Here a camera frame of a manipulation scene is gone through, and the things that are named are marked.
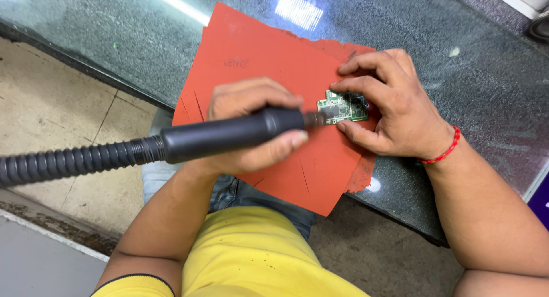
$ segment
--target beige floor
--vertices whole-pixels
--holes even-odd
[[[23,43],[0,39],[0,57],[0,154],[147,135],[156,111],[151,104]],[[14,190],[114,235],[123,233],[143,206],[141,167]]]
[[[147,135],[156,108],[21,43],[0,39],[0,154]],[[143,206],[141,168],[16,188],[119,235]],[[372,296],[450,296],[463,268],[452,252],[348,197],[319,217],[309,243],[321,264]]]

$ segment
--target person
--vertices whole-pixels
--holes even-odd
[[[352,142],[382,156],[421,159],[449,149],[456,130],[440,117],[404,50],[354,56],[338,69],[342,76],[358,70],[375,74],[345,78],[331,90],[363,94],[382,117],[374,132],[338,123]],[[269,78],[247,79],[214,89],[208,119],[302,103]],[[424,165],[440,222],[465,268],[454,296],[547,296],[549,233],[460,138],[444,159]],[[120,239],[93,296],[365,296],[319,264],[306,242],[314,214],[233,177],[282,161],[306,141],[307,132],[288,131],[254,148],[189,161],[168,181],[162,174],[173,167],[144,167],[150,200]],[[151,169],[156,176],[146,173]]]

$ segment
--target electronic component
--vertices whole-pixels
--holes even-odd
[[[336,124],[341,120],[368,120],[368,103],[357,93],[333,93],[326,90],[326,99],[317,102],[319,112],[326,115],[326,124]]]

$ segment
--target hand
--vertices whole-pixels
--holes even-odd
[[[219,85],[212,93],[208,120],[234,118],[250,114],[266,105],[298,108],[303,98],[292,95],[274,80],[263,77]],[[284,160],[308,139],[307,132],[292,130],[260,146],[206,157],[199,163],[216,174],[240,174],[257,171]]]
[[[452,144],[454,129],[440,117],[423,90],[412,58],[402,49],[389,49],[354,56],[338,71],[348,75],[357,70],[375,71],[377,78],[365,75],[345,78],[331,86],[334,92],[355,92],[372,101],[381,119],[371,132],[345,120],[337,127],[347,137],[379,155],[434,159]]]

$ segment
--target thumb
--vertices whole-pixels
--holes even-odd
[[[343,120],[338,123],[337,127],[347,135],[350,141],[373,153],[382,154],[387,149],[385,140],[378,133],[367,130],[360,124]]]
[[[250,150],[243,160],[243,165],[249,170],[257,170],[276,164],[288,157],[294,150],[309,139],[303,130],[284,132],[270,141]]]

